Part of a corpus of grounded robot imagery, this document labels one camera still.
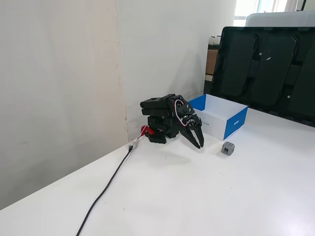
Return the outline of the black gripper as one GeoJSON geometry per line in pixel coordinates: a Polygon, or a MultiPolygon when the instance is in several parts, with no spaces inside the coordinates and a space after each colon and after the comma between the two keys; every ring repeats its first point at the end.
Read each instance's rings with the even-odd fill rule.
{"type": "Polygon", "coordinates": [[[184,102],[182,100],[177,101],[177,119],[180,133],[196,148],[200,149],[204,147],[201,119],[197,116],[189,102],[184,102]],[[195,131],[199,144],[190,129],[195,131]]]}

